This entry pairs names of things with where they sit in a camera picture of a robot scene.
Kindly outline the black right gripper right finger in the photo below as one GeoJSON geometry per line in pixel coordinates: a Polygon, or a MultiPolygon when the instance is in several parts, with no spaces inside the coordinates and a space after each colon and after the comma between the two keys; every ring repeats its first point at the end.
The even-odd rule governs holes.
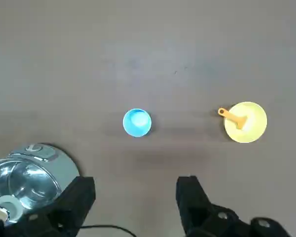
{"type": "Polygon", "coordinates": [[[196,176],[180,176],[176,201],[186,237],[289,237],[283,226],[270,218],[241,221],[231,209],[213,204],[196,176]]]}

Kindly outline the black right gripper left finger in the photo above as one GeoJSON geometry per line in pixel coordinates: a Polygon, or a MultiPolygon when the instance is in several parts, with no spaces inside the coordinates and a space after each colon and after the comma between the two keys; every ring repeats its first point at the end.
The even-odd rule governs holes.
{"type": "Polygon", "coordinates": [[[0,220],[0,237],[75,237],[94,201],[94,178],[77,176],[51,204],[10,226],[0,220]]]}

